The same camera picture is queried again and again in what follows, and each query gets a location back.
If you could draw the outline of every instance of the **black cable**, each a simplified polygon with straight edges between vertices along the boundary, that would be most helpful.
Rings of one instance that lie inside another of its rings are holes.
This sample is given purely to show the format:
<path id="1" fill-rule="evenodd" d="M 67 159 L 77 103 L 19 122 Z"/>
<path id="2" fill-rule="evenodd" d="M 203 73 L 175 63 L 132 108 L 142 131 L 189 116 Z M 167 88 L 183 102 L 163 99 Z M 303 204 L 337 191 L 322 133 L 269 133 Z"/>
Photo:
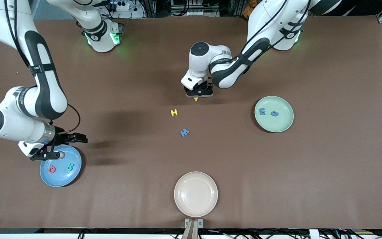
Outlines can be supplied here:
<path id="1" fill-rule="evenodd" d="M 171 13 L 171 14 L 176 16 L 176 17 L 181 17 L 181 16 L 185 15 L 189 9 L 190 9 L 190 0 L 187 0 L 187 2 L 184 4 L 184 9 L 182 10 L 182 12 L 179 15 L 176 15 L 174 13 Z"/>
<path id="2" fill-rule="evenodd" d="M 294 238 L 294 239 L 298 239 L 297 236 L 294 236 L 294 235 L 292 235 L 292 234 L 289 234 L 288 236 L 291 236 L 291 237 Z"/>
<path id="3" fill-rule="evenodd" d="M 169 15 L 171 15 L 172 12 L 169 9 L 169 5 L 167 4 L 167 1 L 164 1 L 164 6 L 165 6 L 165 9 L 167 10 L 166 17 L 168 17 Z"/>
<path id="4" fill-rule="evenodd" d="M 78 124 L 76 125 L 76 127 L 74 127 L 73 129 L 71 129 L 71 130 L 67 130 L 67 131 L 64 131 L 64 132 L 60 132 L 60 133 L 58 133 L 58 134 L 64 134 L 64 133 L 70 133 L 70 132 L 72 132 L 73 130 L 75 130 L 75 129 L 77 129 L 78 127 L 79 127 L 79 125 L 81 124 L 81 115 L 79 114 L 79 112 L 71 105 L 71 104 L 67 104 L 68 106 L 70 106 L 70 108 L 72 108 L 75 112 L 76 112 L 76 114 L 78 115 L 78 118 L 79 118 L 79 120 L 78 120 Z"/>
<path id="5" fill-rule="evenodd" d="M 137 9 L 137 0 L 135 0 L 134 11 L 135 11 L 135 9 L 138 10 L 138 9 Z"/>
<path id="6" fill-rule="evenodd" d="M 238 234 L 238 235 L 236 235 L 235 237 L 234 237 L 234 239 L 237 239 L 237 237 L 239 237 L 239 236 L 243 236 L 243 237 L 245 237 L 246 239 L 249 239 L 246 235 L 244 235 L 244 234 Z"/>
<path id="7" fill-rule="evenodd" d="M 304 11 L 302 17 L 299 19 L 299 21 L 296 23 L 296 25 L 293 26 L 293 28 L 291 28 L 291 30 L 288 31 L 288 33 L 292 32 L 292 31 L 293 31 L 293 30 L 300 24 L 300 22 L 303 20 L 303 18 L 306 16 L 307 11 L 309 11 L 310 1 L 311 1 L 311 0 L 309 0 L 309 2 L 307 3 L 306 10 Z M 270 50 L 272 47 L 274 47 L 276 44 L 278 44 L 280 41 L 282 41 L 282 39 L 284 39 L 284 38 L 288 35 L 288 33 L 287 33 L 287 34 L 284 34 L 284 36 L 282 36 L 281 39 L 279 39 L 279 40 L 278 40 L 277 42 L 275 42 L 273 45 L 271 45 L 270 47 L 268 47 L 268 49 L 266 49 L 264 52 L 262 52 L 262 54 L 260 54 L 260 56 L 262 56 L 264 53 L 266 53 L 268 50 Z"/>
<path id="8" fill-rule="evenodd" d="M 51 145 L 51 150 L 49 151 L 49 153 L 52 153 L 54 152 L 54 148 L 56 147 L 56 141 L 55 141 L 55 138 L 53 139 L 53 144 Z"/>
<path id="9" fill-rule="evenodd" d="M 354 235 L 356 235 L 357 237 L 359 237 L 360 239 L 365 239 L 363 238 L 362 236 L 359 236 L 357 233 L 355 233 L 353 230 L 351 229 L 348 229 L 348 231 L 350 231 L 351 233 L 353 233 Z"/>
<path id="10" fill-rule="evenodd" d="M 348 231 L 346 231 L 346 235 L 347 235 L 347 239 L 352 239 L 352 237 Z"/>
<path id="11" fill-rule="evenodd" d="M 329 239 L 329 237 L 325 234 L 325 232 L 323 232 L 322 230 L 319 230 L 319 232 L 325 236 L 325 238 Z"/>
<path id="12" fill-rule="evenodd" d="M 88 6 L 88 5 L 91 5 L 92 1 L 94 1 L 94 0 L 89 1 L 89 3 L 87 3 L 87 4 L 82 4 L 82 3 L 78 3 L 76 0 L 73 0 L 73 2 L 79 4 L 80 6 Z"/>
<path id="13" fill-rule="evenodd" d="M 330 233 L 335 239 L 341 239 L 333 230 L 325 229 L 328 233 Z"/>
<path id="14" fill-rule="evenodd" d="M 115 19 L 115 18 L 113 18 L 113 16 L 111 15 L 111 12 L 110 12 L 109 9 L 107 8 L 107 4 L 103 4 L 103 6 L 106 8 L 107 12 L 109 13 L 109 17 L 108 17 L 108 19 L 113 20 L 113 19 Z"/>
<path id="15" fill-rule="evenodd" d="M 273 15 L 273 17 L 269 20 L 269 21 L 267 21 L 267 23 L 265 23 L 265 25 L 263 25 L 255 34 L 253 34 L 253 36 L 246 42 L 246 44 L 244 44 L 244 47 L 242 48 L 242 50 L 241 50 L 241 52 L 244 50 L 244 48 L 247 46 L 247 44 L 251 41 L 251 40 L 253 40 L 253 38 L 255 38 L 255 36 L 257 35 L 257 34 L 259 34 L 259 32 L 261 31 L 261 30 L 263 30 L 280 12 L 281 12 L 281 10 L 282 10 L 282 8 L 284 8 L 284 6 L 285 6 L 285 4 L 287 3 L 287 1 L 288 0 L 285 0 L 284 1 L 284 3 L 282 4 L 282 6 L 279 8 L 279 10 Z"/>
<path id="16" fill-rule="evenodd" d="M 185 232 L 185 230 L 184 231 L 182 231 L 182 232 L 179 232 L 178 234 L 176 234 L 176 236 L 175 236 L 175 239 L 177 239 L 178 237 L 179 237 L 179 235 L 182 233 L 184 233 Z"/>
<path id="17" fill-rule="evenodd" d="M 19 41 L 17 40 L 17 37 L 16 37 L 17 36 L 17 0 L 14 1 L 14 32 L 13 32 L 11 21 L 10 21 L 7 0 L 4 0 L 4 4 L 5 4 L 5 12 L 6 12 L 8 28 L 10 30 L 11 37 L 12 37 L 13 42 L 17 48 L 18 53 L 20 54 L 20 57 L 22 58 L 23 62 L 26 64 L 26 66 L 29 67 L 30 62 L 27 60 L 26 56 L 22 52 L 22 49 L 20 48 Z"/>
<path id="18" fill-rule="evenodd" d="M 141 4 L 141 7 L 144 9 L 145 11 L 145 15 L 147 16 L 147 18 L 150 18 L 150 16 L 153 16 L 153 14 L 151 14 L 151 11 L 149 11 L 147 9 L 147 7 L 145 6 L 144 3 L 141 2 L 141 0 L 139 0 L 139 3 Z"/>
<path id="19" fill-rule="evenodd" d="M 85 238 L 85 232 L 88 231 L 89 233 L 92 233 L 89 229 L 82 229 L 78 235 L 78 239 L 84 239 Z"/>

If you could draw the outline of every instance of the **cable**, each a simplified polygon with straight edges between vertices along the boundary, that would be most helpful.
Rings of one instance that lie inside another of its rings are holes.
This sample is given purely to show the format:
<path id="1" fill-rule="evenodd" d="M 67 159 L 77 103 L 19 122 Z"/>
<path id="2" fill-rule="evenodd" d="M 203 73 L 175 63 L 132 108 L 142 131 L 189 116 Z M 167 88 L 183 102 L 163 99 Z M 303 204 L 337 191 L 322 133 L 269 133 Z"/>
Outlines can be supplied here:
<path id="1" fill-rule="evenodd" d="M 354 235 L 356 235 L 357 237 L 359 237 L 360 239 L 365 239 L 363 238 L 362 236 L 359 236 L 359 234 L 355 233 L 353 230 L 351 229 L 348 229 L 348 231 L 350 231 L 351 233 L 353 233 Z"/>
<path id="2" fill-rule="evenodd" d="M 335 239 L 341 239 L 341 236 L 338 236 L 337 230 L 335 232 L 333 230 L 325 229 L 328 233 L 330 233 Z"/>
<path id="3" fill-rule="evenodd" d="M 238 234 L 238 235 L 236 235 L 235 237 L 234 237 L 234 239 L 237 239 L 237 237 L 239 237 L 239 236 L 243 236 L 243 237 L 245 237 L 246 239 L 249 239 L 246 235 L 244 235 L 244 234 Z"/>
<path id="4" fill-rule="evenodd" d="M 107 18 L 103 18 L 103 19 L 110 19 L 110 20 L 113 20 L 113 19 L 115 19 L 115 18 L 113 18 L 113 16 L 111 15 L 111 12 L 109 11 L 109 9 L 107 8 L 107 4 L 103 4 L 103 6 L 105 7 L 105 9 L 107 10 L 107 12 L 108 12 L 108 15 L 106 15 L 106 14 L 101 14 L 101 9 L 103 9 L 101 6 L 100 6 L 100 8 L 99 9 L 97 9 L 97 11 L 98 11 L 98 13 L 100 14 L 100 15 L 102 15 L 102 16 L 108 16 Z"/>
<path id="5" fill-rule="evenodd" d="M 20 54 L 20 57 L 22 58 L 23 62 L 26 64 L 27 67 L 29 67 L 30 62 L 27 60 L 26 56 L 22 52 L 19 41 L 17 40 L 17 0 L 14 1 L 14 32 L 13 32 L 13 27 L 12 27 L 11 21 L 10 21 L 7 0 L 4 0 L 4 4 L 5 4 L 5 12 L 6 12 L 8 28 L 10 30 L 10 34 L 11 34 L 11 37 L 13 39 L 14 45 L 16 46 L 17 51 Z"/>
<path id="6" fill-rule="evenodd" d="M 126 32 L 126 27 L 128 26 L 129 18 L 126 20 L 126 24 L 123 27 L 122 34 Z"/>
<path id="7" fill-rule="evenodd" d="M 179 15 L 176 15 L 174 13 L 171 13 L 171 14 L 176 16 L 176 17 L 181 17 L 181 16 L 185 15 L 185 13 L 187 13 L 189 9 L 190 9 L 190 0 L 187 0 L 187 2 L 184 4 L 184 9 L 182 10 L 182 12 Z"/>
<path id="8" fill-rule="evenodd" d="M 228 234 L 226 234 L 226 233 L 223 233 L 223 232 L 217 231 L 217 230 L 208 230 L 208 232 L 215 232 L 215 233 L 219 233 L 219 234 L 225 235 L 225 236 L 227 236 L 227 237 L 229 237 L 229 238 L 232 238 L 232 239 L 233 239 L 233 237 L 232 237 L 232 236 L 230 236 L 230 235 L 228 235 Z"/>
<path id="9" fill-rule="evenodd" d="M 88 5 L 91 5 L 92 1 L 94 1 L 94 0 L 91 0 L 91 1 L 90 1 L 89 3 L 87 3 L 87 4 L 82 4 L 82 3 L 78 3 L 76 0 L 73 0 L 73 2 L 79 4 L 80 6 L 88 6 Z"/>
<path id="10" fill-rule="evenodd" d="M 255 34 L 253 34 L 253 36 L 246 42 L 246 44 L 244 45 L 244 47 L 242 48 L 242 50 L 241 50 L 241 52 L 244 50 L 244 48 L 247 46 L 247 44 L 251 41 L 251 40 L 253 40 L 253 38 L 255 38 L 255 36 L 257 35 L 257 34 L 259 34 L 259 32 L 261 31 L 261 30 L 263 30 L 280 12 L 281 12 L 281 10 L 282 10 L 282 8 L 285 6 L 285 4 L 287 3 L 287 1 L 288 0 L 285 0 L 284 1 L 284 3 L 282 4 L 282 6 L 279 8 L 279 10 L 273 15 L 273 17 L 269 20 L 269 21 L 267 21 L 267 23 L 265 23 L 265 25 L 263 25 Z"/>
<path id="11" fill-rule="evenodd" d="M 131 4 L 132 4 L 132 6 L 134 6 L 134 7 L 136 7 L 136 6 L 138 6 L 138 4 L 137 4 L 137 0 L 135 0 L 135 4 L 133 4 L 132 3 L 132 1 L 129 1 Z"/>
<path id="12" fill-rule="evenodd" d="M 89 229 L 82 229 L 81 232 L 78 235 L 78 239 L 84 239 L 86 231 L 88 231 L 89 233 L 92 233 L 91 230 L 89 230 Z"/>
<path id="13" fill-rule="evenodd" d="M 329 237 L 325 234 L 325 232 L 323 232 L 321 230 L 319 230 L 319 232 L 325 236 L 324 238 L 329 239 Z"/>
<path id="14" fill-rule="evenodd" d="M 350 233 L 346 230 L 347 239 L 352 239 Z"/>
<path id="15" fill-rule="evenodd" d="M 142 8 L 144 9 L 144 11 L 145 11 L 145 15 L 147 16 L 147 18 L 152 17 L 153 14 L 151 14 L 151 11 L 149 11 L 149 10 L 147 9 L 147 7 L 145 6 L 145 4 L 143 4 L 143 3 L 141 2 L 141 0 L 139 0 L 139 3 L 141 4 Z"/>
<path id="16" fill-rule="evenodd" d="M 304 11 L 302 17 L 299 19 L 299 21 L 296 23 L 295 26 L 293 26 L 293 28 L 291 28 L 291 30 L 288 31 L 288 33 L 292 32 L 299 24 L 300 22 L 303 20 L 303 18 L 306 16 L 306 13 L 307 11 L 309 10 L 309 5 L 310 5 L 310 1 L 307 3 L 307 7 L 306 7 L 306 10 Z M 278 44 L 280 41 L 282 41 L 282 39 L 284 39 L 287 35 L 287 34 L 284 34 L 284 36 L 281 37 L 281 39 L 279 39 L 277 42 L 275 42 L 273 45 L 271 45 L 270 47 L 268 47 L 268 49 L 266 49 L 264 52 L 262 52 L 262 54 L 260 54 L 260 56 L 262 56 L 263 54 L 265 54 L 268 50 L 270 50 L 272 47 L 274 47 L 276 44 Z"/>
<path id="17" fill-rule="evenodd" d="M 72 108 L 75 112 L 76 112 L 76 114 L 78 115 L 78 118 L 79 118 L 79 120 L 78 120 L 78 124 L 76 125 L 76 127 L 74 127 L 73 129 L 71 129 L 71 130 L 67 130 L 67 131 L 63 131 L 63 132 L 60 132 L 60 133 L 58 133 L 59 135 L 60 134 L 64 134 L 64 133 L 70 133 L 70 132 L 72 132 L 73 130 L 75 130 L 75 129 L 77 129 L 78 127 L 79 127 L 79 124 L 81 124 L 81 115 L 79 114 L 79 112 L 71 105 L 71 104 L 67 104 L 68 106 L 70 106 L 70 108 Z"/>

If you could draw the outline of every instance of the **power strip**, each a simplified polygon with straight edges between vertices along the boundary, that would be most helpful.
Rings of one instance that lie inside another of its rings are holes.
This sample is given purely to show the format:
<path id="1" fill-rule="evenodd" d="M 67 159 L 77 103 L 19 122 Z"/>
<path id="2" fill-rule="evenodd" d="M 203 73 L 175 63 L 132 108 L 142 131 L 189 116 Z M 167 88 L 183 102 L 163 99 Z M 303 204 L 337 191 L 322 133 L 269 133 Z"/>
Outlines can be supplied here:
<path id="1" fill-rule="evenodd" d="M 129 12 L 130 6 L 131 6 L 130 3 L 126 3 L 125 6 L 122 6 L 122 5 L 117 6 L 116 10 L 119 11 L 119 12 Z"/>

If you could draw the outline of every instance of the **green plate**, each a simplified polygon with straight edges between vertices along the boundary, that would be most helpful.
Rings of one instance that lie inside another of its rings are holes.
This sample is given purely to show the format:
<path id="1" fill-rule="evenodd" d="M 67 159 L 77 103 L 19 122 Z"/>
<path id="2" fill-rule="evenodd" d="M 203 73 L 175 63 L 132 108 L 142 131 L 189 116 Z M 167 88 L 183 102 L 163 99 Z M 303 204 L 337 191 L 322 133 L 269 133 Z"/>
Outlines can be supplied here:
<path id="1" fill-rule="evenodd" d="M 266 115 L 260 114 L 261 108 L 265 109 Z M 278 116 L 271 115 L 271 112 L 277 112 Z M 277 96 L 267 96 L 259 100 L 254 108 L 254 116 L 262 128 L 274 133 L 287 130 L 294 121 L 291 105 Z"/>

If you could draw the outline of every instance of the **green led light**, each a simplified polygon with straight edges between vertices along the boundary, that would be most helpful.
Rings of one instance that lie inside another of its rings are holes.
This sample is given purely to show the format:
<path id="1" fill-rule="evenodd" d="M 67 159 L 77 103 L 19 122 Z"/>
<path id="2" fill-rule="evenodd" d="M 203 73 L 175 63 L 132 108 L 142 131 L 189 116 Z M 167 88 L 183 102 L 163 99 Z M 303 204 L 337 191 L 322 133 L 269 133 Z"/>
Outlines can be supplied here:
<path id="1" fill-rule="evenodd" d="M 119 44 L 120 41 L 119 41 L 119 36 L 117 34 L 113 34 L 113 33 L 110 32 L 110 36 L 111 36 L 111 38 L 113 40 L 113 43 L 115 45 Z"/>
<path id="2" fill-rule="evenodd" d="M 88 36 L 86 35 L 86 33 L 85 33 L 85 36 L 86 36 L 86 40 L 88 40 L 88 44 L 91 45 L 91 42 L 89 41 L 89 38 L 88 38 Z"/>
<path id="3" fill-rule="evenodd" d="M 294 43 L 296 43 L 296 42 L 298 41 L 298 36 L 300 35 L 300 33 L 301 33 L 301 31 L 299 31 L 299 32 L 297 33 L 297 36 L 296 36 L 296 39 L 294 40 Z"/>

